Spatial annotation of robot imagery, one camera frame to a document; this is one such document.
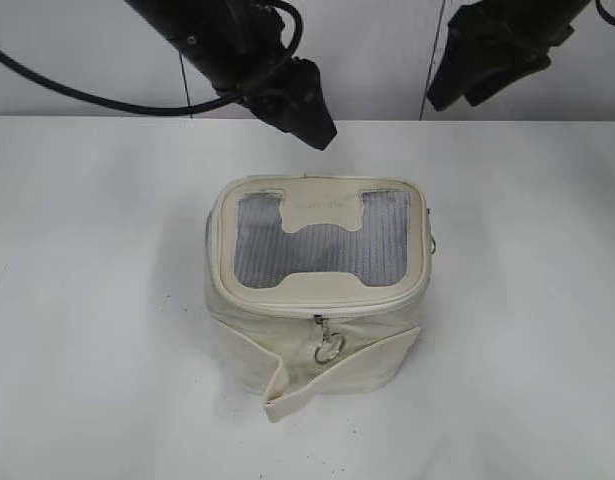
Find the d-ring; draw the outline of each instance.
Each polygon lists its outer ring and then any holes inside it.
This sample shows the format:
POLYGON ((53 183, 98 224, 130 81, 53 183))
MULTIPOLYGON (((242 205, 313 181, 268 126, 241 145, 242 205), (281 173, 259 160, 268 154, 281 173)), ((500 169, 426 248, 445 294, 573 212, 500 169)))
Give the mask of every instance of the d-ring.
POLYGON ((333 333, 329 337, 329 340, 330 341, 328 343, 321 343, 314 351, 314 360, 318 365, 327 365, 328 363, 333 362, 342 353, 343 348, 345 348, 344 335, 341 335, 340 333, 333 333), (330 347, 329 353, 324 358, 321 358, 320 353, 325 345, 330 347))

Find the white tabletop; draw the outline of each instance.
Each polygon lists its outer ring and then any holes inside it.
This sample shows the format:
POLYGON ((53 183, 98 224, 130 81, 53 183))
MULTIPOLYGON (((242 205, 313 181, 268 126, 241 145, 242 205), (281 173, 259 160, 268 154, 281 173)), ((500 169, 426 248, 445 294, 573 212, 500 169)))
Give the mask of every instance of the white tabletop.
POLYGON ((615 124, 0 118, 0 479, 615 478, 615 124), (439 251, 396 379, 280 424, 223 379, 206 215, 252 174, 405 177, 439 251))

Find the zipper pull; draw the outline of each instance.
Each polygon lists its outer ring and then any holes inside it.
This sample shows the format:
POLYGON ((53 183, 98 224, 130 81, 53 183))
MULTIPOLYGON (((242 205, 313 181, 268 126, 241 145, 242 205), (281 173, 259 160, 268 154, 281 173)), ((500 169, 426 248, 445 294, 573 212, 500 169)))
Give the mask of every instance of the zipper pull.
POLYGON ((314 351, 314 360, 318 365, 327 365, 338 358, 345 347, 345 337, 340 333, 331 333, 329 319, 314 315, 314 322, 322 330, 322 340, 314 351))

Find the cream bag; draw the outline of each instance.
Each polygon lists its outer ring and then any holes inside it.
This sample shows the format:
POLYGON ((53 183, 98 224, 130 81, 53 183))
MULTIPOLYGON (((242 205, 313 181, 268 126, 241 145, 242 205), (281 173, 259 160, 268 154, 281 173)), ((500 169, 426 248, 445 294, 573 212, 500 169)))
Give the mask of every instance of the cream bag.
POLYGON ((206 302, 224 363, 272 422, 320 393, 369 392, 419 333, 425 197, 394 179, 252 177, 207 224, 206 302))

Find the mesh window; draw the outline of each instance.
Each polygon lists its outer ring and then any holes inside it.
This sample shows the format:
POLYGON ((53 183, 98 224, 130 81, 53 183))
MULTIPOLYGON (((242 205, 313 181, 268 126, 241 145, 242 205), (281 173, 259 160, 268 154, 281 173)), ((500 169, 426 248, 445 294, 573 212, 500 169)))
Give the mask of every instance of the mesh window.
POLYGON ((255 193, 238 204, 234 270, 250 288, 276 287, 292 273, 346 272, 369 287, 394 285, 407 273, 409 194, 364 193, 363 227, 308 225, 283 231, 282 195, 255 193))

